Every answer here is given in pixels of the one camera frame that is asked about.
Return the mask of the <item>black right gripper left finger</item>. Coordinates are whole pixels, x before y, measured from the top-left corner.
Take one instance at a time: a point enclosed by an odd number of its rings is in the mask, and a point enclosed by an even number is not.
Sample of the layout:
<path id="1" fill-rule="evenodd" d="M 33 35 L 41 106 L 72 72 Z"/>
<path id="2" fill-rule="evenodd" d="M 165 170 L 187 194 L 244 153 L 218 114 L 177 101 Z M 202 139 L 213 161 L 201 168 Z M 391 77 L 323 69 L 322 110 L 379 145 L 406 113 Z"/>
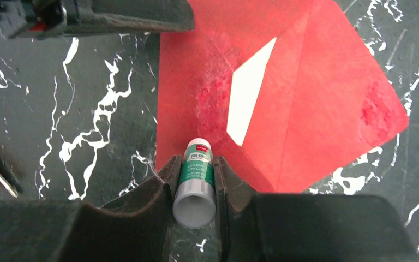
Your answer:
<path id="1" fill-rule="evenodd" d="M 102 207 L 0 201 L 0 261 L 167 261 L 182 157 Z"/>

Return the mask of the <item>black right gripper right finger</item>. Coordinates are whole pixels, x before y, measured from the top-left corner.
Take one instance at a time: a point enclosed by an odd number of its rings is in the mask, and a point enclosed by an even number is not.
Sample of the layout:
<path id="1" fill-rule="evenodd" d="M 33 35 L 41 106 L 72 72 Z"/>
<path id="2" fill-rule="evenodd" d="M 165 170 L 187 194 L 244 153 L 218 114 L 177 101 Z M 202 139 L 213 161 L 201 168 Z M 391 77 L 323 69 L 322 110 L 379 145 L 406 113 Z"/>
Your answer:
<path id="1" fill-rule="evenodd" d="M 416 261 L 397 210 L 375 195 L 259 193 L 213 161 L 219 261 Z"/>

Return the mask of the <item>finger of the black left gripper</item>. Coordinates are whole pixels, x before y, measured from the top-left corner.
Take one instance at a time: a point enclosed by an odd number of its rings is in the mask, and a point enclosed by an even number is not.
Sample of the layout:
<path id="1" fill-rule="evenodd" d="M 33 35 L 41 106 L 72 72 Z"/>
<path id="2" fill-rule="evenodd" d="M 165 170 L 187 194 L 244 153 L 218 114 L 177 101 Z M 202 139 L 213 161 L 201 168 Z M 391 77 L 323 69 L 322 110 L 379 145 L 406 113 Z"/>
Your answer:
<path id="1" fill-rule="evenodd" d="M 7 39 L 49 39 L 183 32 L 195 19 L 188 1 L 0 1 L 0 28 Z"/>

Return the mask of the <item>white green glue stick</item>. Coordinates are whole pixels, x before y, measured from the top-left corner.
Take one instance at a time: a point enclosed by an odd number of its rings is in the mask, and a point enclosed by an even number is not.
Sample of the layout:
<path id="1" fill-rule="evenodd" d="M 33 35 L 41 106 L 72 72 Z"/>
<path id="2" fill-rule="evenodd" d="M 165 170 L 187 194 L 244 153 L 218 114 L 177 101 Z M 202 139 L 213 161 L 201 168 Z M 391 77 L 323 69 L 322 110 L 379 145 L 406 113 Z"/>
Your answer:
<path id="1" fill-rule="evenodd" d="M 213 153 L 203 138 L 191 140 L 184 153 L 173 215 L 181 226 L 200 229 L 216 215 Z"/>

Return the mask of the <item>red paper envelope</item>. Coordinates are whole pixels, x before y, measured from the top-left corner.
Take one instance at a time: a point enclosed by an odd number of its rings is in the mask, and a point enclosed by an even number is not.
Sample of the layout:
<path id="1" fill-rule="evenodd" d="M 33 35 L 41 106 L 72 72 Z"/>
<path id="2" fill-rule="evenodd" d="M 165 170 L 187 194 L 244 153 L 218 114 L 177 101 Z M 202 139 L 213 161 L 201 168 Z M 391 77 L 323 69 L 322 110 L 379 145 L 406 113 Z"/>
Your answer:
<path id="1" fill-rule="evenodd" d="M 206 139 L 259 192 L 301 192 L 409 123 L 334 1 L 191 1 L 195 28 L 160 37 L 161 169 Z M 243 145 L 226 132 L 233 72 L 277 38 Z"/>

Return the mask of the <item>peach lined letter paper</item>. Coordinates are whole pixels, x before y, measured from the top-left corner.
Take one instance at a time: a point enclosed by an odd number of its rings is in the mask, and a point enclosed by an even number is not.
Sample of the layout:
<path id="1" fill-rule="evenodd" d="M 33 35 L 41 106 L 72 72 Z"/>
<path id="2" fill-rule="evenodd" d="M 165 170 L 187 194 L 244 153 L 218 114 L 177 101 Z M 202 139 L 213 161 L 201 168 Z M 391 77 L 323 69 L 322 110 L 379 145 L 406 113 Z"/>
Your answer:
<path id="1" fill-rule="evenodd" d="M 233 72 L 226 132 L 238 146 L 246 137 L 276 41 L 271 39 Z"/>

